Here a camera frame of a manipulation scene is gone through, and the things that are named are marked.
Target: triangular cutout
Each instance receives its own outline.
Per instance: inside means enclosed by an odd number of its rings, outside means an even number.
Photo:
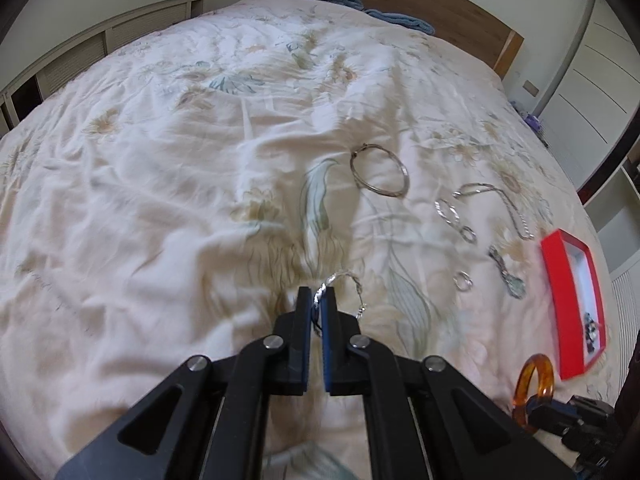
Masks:
[[[475,402],[468,393],[459,388],[451,392],[466,431],[476,451],[485,455],[511,442],[509,434]]]
[[[181,395],[182,390],[178,386],[172,386],[162,393],[151,406],[120,431],[118,441],[145,455],[155,454]]]

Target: floral bedsheet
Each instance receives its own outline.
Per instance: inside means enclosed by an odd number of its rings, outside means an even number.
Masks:
[[[364,142],[403,161],[406,197],[355,185]],[[401,185],[381,153],[357,162]],[[609,337],[558,397],[617,394],[617,311],[569,180],[486,65],[357,10],[243,0],[124,46],[0,142],[0,182],[0,418],[43,479],[188,356],[238,352],[299,286],[345,268],[364,333],[443,355],[508,410],[524,361],[556,359],[540,252],[556,228],[594,253]],[[505,190],[536,240],[486,193],[451,200],[478,234],[466,243],[434,200],[469,182]],[[351,283],[337,298],[356,312]],[[308,394],[271,403],[264,478],[370,478],[362,403],[324,393],[317,338]]]

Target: orange bracelet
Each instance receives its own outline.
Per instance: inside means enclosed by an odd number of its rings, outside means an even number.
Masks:
[[[542,400],[551,400],[554,397],[554,366],[551,360],[544,354],[532,355],[527,362],[524,363],[516,391],[513,394],[513,411],[511,416],[513,420],[528,433],[533,434],[538,429],[527,424],[527,396],[529,395],[529,385],[533,377],[534,370],[538,373],[538,392],[537,396]]]

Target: metal screw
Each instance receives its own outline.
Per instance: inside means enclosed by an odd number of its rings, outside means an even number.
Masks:
[[[265,348],[268,348],[269,350],[275,350],[284,345],[284,339],[279,335],[268,335],[264,338],[263,344]]]
[[[351,339],[349,339],[349,343],[354,348],[359,348],[362,350],[363,348],[369,346],[369,343],[371,343],[371,339],[369,339],[365,335],[356,334],[351,336]]]
[[[430,372],[441,372],[447,367],[447,362],[437,355],[432,355],[424,360],[424,365]]]
[[[207,367],[207,358],[202,355],[194,355],[187,361],[187,368],[192,372],[199,372]]]

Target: red box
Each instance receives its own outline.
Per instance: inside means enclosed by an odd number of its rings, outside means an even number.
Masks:
[[[559,373],[562,380],[567,380],[585,373],[607,345],[600,285],[587,245],[562,229],[542,240],[542,255],[556,309]],[[597,326],[591,352],[585,334],[585,314]]]

